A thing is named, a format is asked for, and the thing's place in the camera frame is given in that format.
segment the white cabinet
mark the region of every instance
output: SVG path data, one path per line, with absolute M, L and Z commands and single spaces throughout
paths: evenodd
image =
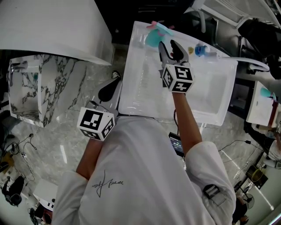
M 0 49 L 110 65 L 112 36 L 94 0 L 0 1 Z

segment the teal object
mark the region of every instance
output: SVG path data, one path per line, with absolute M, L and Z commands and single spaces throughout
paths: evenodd
M 151 47 L 158 47 L 160 41 L 164 42 L 165 35 L 173 36 L 173 32 L 160 23 L 152 25 L 155 29 L 152 30 L 145 39 L 145 44 Z
M 260 89 L 260 95 L 264 96 L 264 97 L 273 97 L 273 99 L 276 101 L 276 96 L 274 93 L 271 93 L 269 90 L 267 90 L 266 88 L 262 87 Z
M 158 47 L 160 41 L 164 42 L 165 36 L 159 36 L 158 32 L 158 29 L 152 30 L 146 37 L 145 44 L 151 47 Z
M 35 74 L 33 75 L 33 78 L 34 78 L 34 80 L 38 80 L 38 73 L 35 73 Z

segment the marble wall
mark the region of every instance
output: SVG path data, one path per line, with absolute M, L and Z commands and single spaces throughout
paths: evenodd
M 11 65 L 23 69 L 11 73 Z M 45 127 L 82 99 L 87 62 L 39 54 L 14 58 L 8 71 L 11 115 Z

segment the black cable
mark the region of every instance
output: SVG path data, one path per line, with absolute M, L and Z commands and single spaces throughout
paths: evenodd
M 226 147 L 232 145 L 234 142 L 245 142 L 245 143 L 247 143 L 247 144 L 249 144 L 249 145 L 253 145 L 250 141 L 235 140 L 235 141 L 231 142 L 229 145 L 224 146 L 224 147 L 223 147 L 222 149 L 220 149 L 218 152 L 220 152 L 221 150 L 225 149 Z M 262 152 L 264 152 L 263 149 L 260 149 L 259 147 L 255 146 L 255 145 L 253 145 L 253 146 L 254 146 L 255 148 L 261 150 Z M 267 149 L 267 150 L 268 150 L 268 155 L 269 155 L 269 153 L 271 153 L 271 156 L 272 156 L 276 161 L 278 161 L 278 162 L 281 163 L 281 161 L 278 160 L 278 159 L 275 157 L 275 155 L 274 155 L 269 149 Z
M 33 178 L 33 180 L 27 181 L 27 183 L 25 184 L 25 187 L 28 185 L 29 182 L 34 182 L 34 181 L 35 181 L 35 178 Z
M 14 144 L 14 143 L 16 144 L 15 148 L 18 147 L 19 144 L 20 144 L 20 143 L 12 142 L 11 144 L 9 144 L 9 145 L 7 146 L 7 148 L 8 148 L 9 146 L 11 146 L 12 144 Z
M 17 155 L 17 154 L 21 153 L 21 150 L 20 150 L 19 146 L 16 146 L 15 149 L 17 149 L 18 152 L 17 153 L 13 153 L 11 156 L 14 156 L 14 155 Z
M 232 162 L 232 161 L 234 161 L 234 160 L 236 160 L 236 159 L 240 159 L 241 157 L 237 157 L 237 158 L 235 158 L 235 159 L 232 159 L 232 160 L 229 160 L 229 161 L 226 161 L 226 162 L 223 162 L 223 163 L 229 163 L 229 162 Z
M 233 141 L 231 144 L 229 144 L 229 145 L 227 145 L 227 146 L 224 146 L 221 150 L 223 150 L 223 149 L 225 149 L 226 147 L 232 145 L 234 142 L 246 142 L 246 141 L 235 140 L 235 141 Z
M 179 135 L 179 125 L 177 124 L 177 121 L 176 121 L 176 110 L 174 111 L 174 121 L 175 121 L 176 126 L 177 126 L 177 135 Z
M 26 142 L 24 145 L 23 145 L 23 148 L 22 148 L 22 153 L 24 154 L 24 149 L 25 149 L 25 145 L 26 144 L 31 144 L 31 146 L 35 149 L 35 150 L 37 150 L 37 148 L 31 143 L 31 141 L 30 142 Z
M 258 147 L 257 146 L 255 146 L 255 149 L 254 149 L 254 151 L 250 154 L 250 156 L 247 158 L 247 160 L 246 160 L 246 162 L 248 161 L 248 159 L 254 154 L 254 152 L 256 151 L 256 149 L 257 149 Z
M 31 146 L 35 149 L 35 150 L 37 150 L 37 148 L 31 143 L 31 139 L 33 138 L 33 135 L 32 135 L 32 137 L 30 138 L 30 141 L 29 141 L 29 143 L 31 144 Z

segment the white plastic container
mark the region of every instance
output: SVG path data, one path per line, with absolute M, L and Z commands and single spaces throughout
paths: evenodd
M 145 45 L 149 24 L 135 22 L 131 36 L 119 112 L 127 115 L 148 116 L 158 119 L 173 119 L 175 109 L 172 93 L 162 87 L 159 70 L 161 62 L 158 48 Z M 188 52 L 188 47 L 208 44 L 193 37 L 173 31 L 166 36 L 164 44 L 172 52 L 170 40 L 178 42 Z M 211 52 L 227 57 L 226 54 L 209 46 Z M 187 93 L 187 100 L 198 123 L 221 126 L 230 102 L 237 61 L 208 62 L 207 58 L 195 53 L 189 56 L 195 75 L 195 83 Z

